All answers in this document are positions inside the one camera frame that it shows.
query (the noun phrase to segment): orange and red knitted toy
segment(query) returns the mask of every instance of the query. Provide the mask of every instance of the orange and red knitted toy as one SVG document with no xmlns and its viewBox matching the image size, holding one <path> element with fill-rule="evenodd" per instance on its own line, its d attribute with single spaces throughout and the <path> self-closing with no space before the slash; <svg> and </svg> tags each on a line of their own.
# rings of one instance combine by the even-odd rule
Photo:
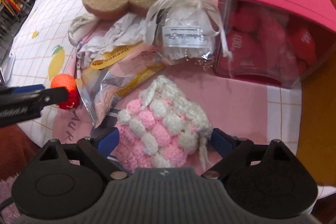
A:
<svg viewBox="0 0 336 224">
<path fill-rule="evenodd" d="M 75 79 L 67 74 L 56 75 L 51 81 L 50 88 L 60 88 L 65 87 L 68 91 L 69 97 L 63 102 L 59 103 L 58 106 L 61 109 L 72 109 L 79 105 L 79 95 L 76 87 Z"/>
</svg>

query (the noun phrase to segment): orange crochet ball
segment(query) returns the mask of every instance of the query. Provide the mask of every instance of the orange crochet ball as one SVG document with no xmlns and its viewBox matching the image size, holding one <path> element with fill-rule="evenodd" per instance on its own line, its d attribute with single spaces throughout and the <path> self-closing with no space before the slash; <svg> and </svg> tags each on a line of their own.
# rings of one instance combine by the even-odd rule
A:
<svg viewBox="0 0 336 224">
<path fill-rule="evenodd" d="M 50 84 L 50 88 L 65 87 L 68 92 L 76 90 L 75 79 L 67 74 L 56 75 Z"/>
</svg>

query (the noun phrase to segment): barcode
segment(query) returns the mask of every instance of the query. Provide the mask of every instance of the barcode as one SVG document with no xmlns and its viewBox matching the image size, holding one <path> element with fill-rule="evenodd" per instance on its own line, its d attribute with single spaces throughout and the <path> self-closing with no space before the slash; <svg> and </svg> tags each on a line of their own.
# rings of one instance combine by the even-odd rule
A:
<svg viewBox="0 0 336 224">
<path fill-rule="evenodd" d="M 107 111 L 109 112 L 111 109 L 113 109 L 120 100 L 121 97 L 118 94 L 113 95 L 110 101 L 109 109 Z"/>
</svg>

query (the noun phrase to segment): pink and white crochet bag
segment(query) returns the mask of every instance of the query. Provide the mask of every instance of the pink and white crochet bag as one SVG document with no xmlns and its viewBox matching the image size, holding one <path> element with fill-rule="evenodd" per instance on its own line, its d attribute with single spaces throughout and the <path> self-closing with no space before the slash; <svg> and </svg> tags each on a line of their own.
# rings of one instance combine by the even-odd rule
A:
<svg viewBox="0 0 336 224">
<path fill-rule="evenodd" d="M 114 151 L 123 167 L 181 167 L 199 150 L 202 167 L 209 162 L 206 143 L 212 127 L 203 109 L 186 99 L 163 75 L 118 114 L 120 140 Z"/>
</svg>

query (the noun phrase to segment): gray gripper base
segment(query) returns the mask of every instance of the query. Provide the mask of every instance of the gray gripper base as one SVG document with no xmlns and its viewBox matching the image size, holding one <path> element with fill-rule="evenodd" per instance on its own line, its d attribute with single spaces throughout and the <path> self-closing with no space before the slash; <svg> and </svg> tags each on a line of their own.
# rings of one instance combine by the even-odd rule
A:
<svg viewBox="0 0 336 224">
<path fill-rule="evenodd" d="M 193 168 L 137 169 L 128 179 L 111 181 L 91 208 L 60 220 L 21 216 L 14 224 L 318 224 L 309 214 L 266 219 L 239 207 L 218 180 Z"/>
</svg>

